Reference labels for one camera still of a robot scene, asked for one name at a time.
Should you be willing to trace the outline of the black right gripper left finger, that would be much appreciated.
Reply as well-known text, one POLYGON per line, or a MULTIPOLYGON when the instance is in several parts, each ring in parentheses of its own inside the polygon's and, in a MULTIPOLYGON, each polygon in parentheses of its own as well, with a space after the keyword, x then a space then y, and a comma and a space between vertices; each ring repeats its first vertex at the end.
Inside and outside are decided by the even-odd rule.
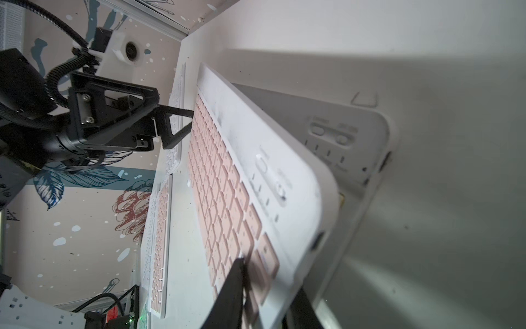
POLYGON ((241 328, 245 276, 245 259, 236 259, 201 329, 241 328))

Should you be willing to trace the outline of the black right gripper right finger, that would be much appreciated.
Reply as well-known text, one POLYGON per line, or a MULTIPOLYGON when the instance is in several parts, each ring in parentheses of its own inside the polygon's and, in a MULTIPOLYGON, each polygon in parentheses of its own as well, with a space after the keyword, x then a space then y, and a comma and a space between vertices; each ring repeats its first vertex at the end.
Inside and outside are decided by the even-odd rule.
POLYGON ((323 329, 308 296, 301 288, 283 318, 285 329, 323 329))

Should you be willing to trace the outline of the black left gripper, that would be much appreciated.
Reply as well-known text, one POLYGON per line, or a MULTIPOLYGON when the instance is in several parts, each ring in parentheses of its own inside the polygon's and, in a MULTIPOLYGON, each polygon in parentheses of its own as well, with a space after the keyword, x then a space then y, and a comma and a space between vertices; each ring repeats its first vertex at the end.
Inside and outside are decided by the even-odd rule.
POLYGON ((80 72, 70 78, 68 121, 56 134, 64 151, 150 152, 156 131, 162 148, 173 149, 191 133, 194 111, 159 105, 155 88, 80 72), (179 127, 182 118, 190 123, 179 127))

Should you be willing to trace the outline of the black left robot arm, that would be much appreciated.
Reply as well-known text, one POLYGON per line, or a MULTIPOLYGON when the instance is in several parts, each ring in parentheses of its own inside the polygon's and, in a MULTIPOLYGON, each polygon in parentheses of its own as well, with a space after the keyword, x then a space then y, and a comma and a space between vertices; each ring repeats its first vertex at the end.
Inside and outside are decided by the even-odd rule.
POLYGON ((42 76, 19 50, 1 52, 2 207, 49 163, 94 169, 112 153, 150 152, 154 138, 172 149, 190 133, 170 120, 193 111, 162 105, 155 88, 94 75, 95 62, 76 49, 42 76))

